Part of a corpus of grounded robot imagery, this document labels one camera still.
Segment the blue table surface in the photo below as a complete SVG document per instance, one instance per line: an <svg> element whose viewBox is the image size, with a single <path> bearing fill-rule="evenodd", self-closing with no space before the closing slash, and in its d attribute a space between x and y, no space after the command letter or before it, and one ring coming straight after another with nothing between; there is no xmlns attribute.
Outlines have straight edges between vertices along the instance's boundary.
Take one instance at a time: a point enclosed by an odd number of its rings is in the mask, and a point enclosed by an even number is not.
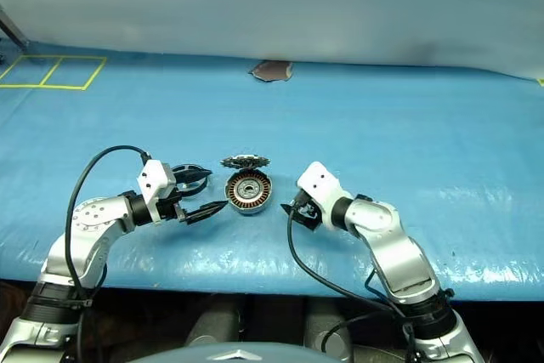
<svg viewBox="0 0 544 363"><path fill-rule="evenodd" d="M184 200L187 209L224 198L231 171L221 159L267 156L272 203L252 217L226 207L191 226L138 228L112 248L107 286L332 295L292 261L280 208L303 170L321 161L345 189L399 209L457 299L544 299L544 88L536 82L452 68L296 63L290 81L263 83L248 74L254 60L34 47L108 61L84 92L0 88L3 279L37 278L90 157L132 144L172 166L215 172L202 194ZM55 82L81 77L71 65ZM36 82L36 69L13 75ZM132 152L107 157L81 200L137 189L140 167ZM302 227L295 242L312 268L367 294L363 242Z"/></svg>

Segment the robotic arm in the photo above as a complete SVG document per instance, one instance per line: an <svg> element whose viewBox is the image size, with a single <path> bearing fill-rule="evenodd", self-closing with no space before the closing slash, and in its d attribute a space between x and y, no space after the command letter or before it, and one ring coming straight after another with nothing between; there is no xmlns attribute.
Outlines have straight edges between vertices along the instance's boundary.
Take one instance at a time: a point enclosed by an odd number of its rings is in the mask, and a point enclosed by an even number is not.
<svg viewBox="0 0 544 363"><path fill-rule="evenodd" d="M303 193L293 203L294 220L312 230L320 223L338 227L365 242L388 299L412 322L416 350L424 359L484 363L448 302L452 293L440 288L425 253L405 233L393 206L363 195L353 198L319 162L308 167L297 186ZM305 214L300 213L303 204L309 204Z"/></svg>
<svg viewBox="0 0 544 363"><path fill-rule="evenodd" d="M113 243L136 226L176 218L192 224L221 210L226 201L214 201L194 212L179 205L182 197L202 190L211 173L196 165L177 167L149 159L138 183L142 194L129 191L110 198L84 201L75 208L71 224L71 259L83 291L81 299L65 256L65 236L51 247L37 285L19 318L0 345L0 362L59 362L75 339L80 316L91 306L99 289Z"/></svg>

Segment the yellow tape line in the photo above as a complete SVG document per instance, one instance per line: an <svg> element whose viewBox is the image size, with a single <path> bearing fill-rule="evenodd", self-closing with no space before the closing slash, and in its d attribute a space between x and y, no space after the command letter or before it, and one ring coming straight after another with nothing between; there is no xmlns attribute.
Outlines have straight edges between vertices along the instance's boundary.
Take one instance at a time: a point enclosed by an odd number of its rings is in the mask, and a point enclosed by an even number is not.
<svg viewBox="0 0 544 363"><path fill-rule="evenodd" d="M0 88L46 88L85 91L91 85L91 83L93 83L94 78L96 78L96 76L102 71L106 61L108 60L107 57L100 57L96 55L22 54L6 69L6 71L0 75L0 81L7 76L9 72L23 59L57 59L57 61L38 84L0 84ZM100 64L82 86L46 84L48 79L53 75L57 68L59 68L60 64L64 60L100 60Z"/></svg>

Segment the dark floor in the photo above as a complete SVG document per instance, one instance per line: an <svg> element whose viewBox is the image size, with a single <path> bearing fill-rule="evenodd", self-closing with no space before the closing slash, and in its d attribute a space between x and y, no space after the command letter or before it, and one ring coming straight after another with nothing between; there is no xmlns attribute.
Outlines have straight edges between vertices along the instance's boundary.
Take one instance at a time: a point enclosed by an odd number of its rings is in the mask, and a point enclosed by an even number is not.
<svg viewBox="0 0 544 363"><path fill-rule="evenodd" d="M24 307L31 284L0 283L0 337ZM224 295L104 289L95 300L103 347L111 363L124 362L184 345L197 318ZM237 296L243 341L302 344L307 298ZM336 301L348 319L365 313L347 299ZM460 303L462 315L486 362L544 361L543 303ZM404 340L389 320L361 322L350 328L356 363L399 361ZM86 347L93 347L92 338Z"/></svg>

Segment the metal gear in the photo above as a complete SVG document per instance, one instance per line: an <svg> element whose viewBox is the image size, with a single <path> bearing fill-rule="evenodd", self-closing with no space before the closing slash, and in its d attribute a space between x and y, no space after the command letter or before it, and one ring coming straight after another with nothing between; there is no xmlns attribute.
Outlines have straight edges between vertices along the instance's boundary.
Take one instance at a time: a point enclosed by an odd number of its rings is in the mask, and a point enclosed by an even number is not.
<svg viewBox="0 0 544 363"><path fill-rule="evenodd" d="M225 186L230 204L242 214L254 214L264 209L272 192L269 177L258 170L247 169L233 174Z"/></svg>
<svg viewBox="0 0 544 363"><path fill-rule="evenodd" d="M270 159L257 155L238 155L223 159L221 164L233 169L255 169L257 167L268 166Z"/></svg>

